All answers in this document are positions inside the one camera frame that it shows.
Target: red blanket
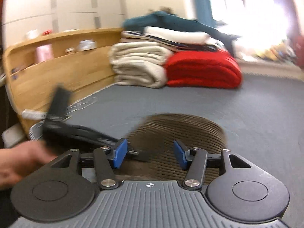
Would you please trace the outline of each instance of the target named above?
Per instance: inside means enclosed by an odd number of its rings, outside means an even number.
[[[168,59],[165,68],[171,87],[236,88],[242,81],[237,62],[223,50],[181,51]]]

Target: folded blanket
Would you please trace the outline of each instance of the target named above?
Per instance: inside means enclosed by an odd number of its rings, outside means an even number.
[[[121,38],[120,39],[120,42],[121,43],[130,43],[130,42],[143,42],[143,41],[152,41],[152,42],[155,42],[155,40],[153,39],[140,39],[140,38]],[[159,43],[159,45],[161,47],[164,47],[168,50],[171,50],[171,51],[174,51],[174,52],[180,52],[184,49],[180,49],[178,47],[175,47],[175,46],[170,46],[170,45],[167,45],[167,44],[163,44],[163,43]]]
[[[113,65],[116,83],[123,86],[163,87],[167,82],[163,67],[149,61],[121,58]]]
[[[152,41],[152,42],[157,42],[161,46],[168,48],[172,51],[182,51],[182,50],[195,50],[195,51],[216,51],[219,46],[215,44],[204,44],[204,45],[197,45],[197,44],[182,44],[182,43],[177,43],[173,42],[167,39],[162,39],[153,35],[148,35],[144,33],[139,33],[139,32],[130,32],[130,31],[124,31],[121,33],[122,38],[126,39],[140,39],[138,41],[141,41],[144,39],[145,41]]]
[[[147,26],[143,32],[148,35],[170,40],[181,44],[198,44],[203,45],[210,37],[205,32],[178,32],[160,27]]]
[[[166,28],[179,32],[208,33],[211,38],[223,42],[232,56],[234,56],[232,41],[239,38],[239,36],[222,33],[213,27],[199,23],[197,20],[187,20],[163,11],[156,11],[145,16],[130,18],[123,23],[123,28],[126,31],[139,31],[141,33],[147,26]]]
[[[138,60],[146,57],[155,59],[157,62],[153,61],[153,63],[162,65],[172,54],[170,50],[161,47],[156,42],[128,42],[113,45],[109,51],[109,59],[112,64],[115,64],[116,60],[126,56],[139,57]]]
[[[234,58],[227,52],[181,51],[165,65],[168,86],[203,86],[236,88],[242,73]]]

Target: red object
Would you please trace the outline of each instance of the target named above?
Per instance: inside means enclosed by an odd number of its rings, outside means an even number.
[[[296,64],[300,68],[304,69],[304,37],[303,36],[299,36],[296,39],[294,49],[295,49],[295,54],[298,58]]]
[[[52,33],[52,30],[47,30],[47,31],[43,32],[42,35],[45,36],[45,35],[48,35],[48,34],[51,34],[51,33]]]
[[[238,63],[227,52],[181,51],[168,59],[165,65],[168,86],[202,86],[236,88],[242,73]]]

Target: curved wooden shelf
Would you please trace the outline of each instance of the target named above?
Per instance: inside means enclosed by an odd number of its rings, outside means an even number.
[[[22,119],[22,111],[46,111],[58,83],[73,91],[71,102],[114,83],[108,50],[119,42],[121,31],[120,28],[110,28],[62,32],[7,48],[3,66],[8,95],[26,132],[37,121]],[[86,39],[96,41],[97,48],[65,55],[67,48],[77,48],[79,42]],[[54,59],[34,64],[36,48],[45,44],[52,44]],[[16,68],[25,69],[12,75],[12,69]]]

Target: curtain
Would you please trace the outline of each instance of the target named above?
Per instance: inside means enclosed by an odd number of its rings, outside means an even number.
[[[197,20],[207,26],[215,27],[215,21],[212,17],[210,0],[194,0]]]
[[[288,37],[293,41],[300,35],[300,28],[298,24],[297,12],[293,0],[273,0],[275,4],[279,5],[289,21],[289,28],[287,31]]]

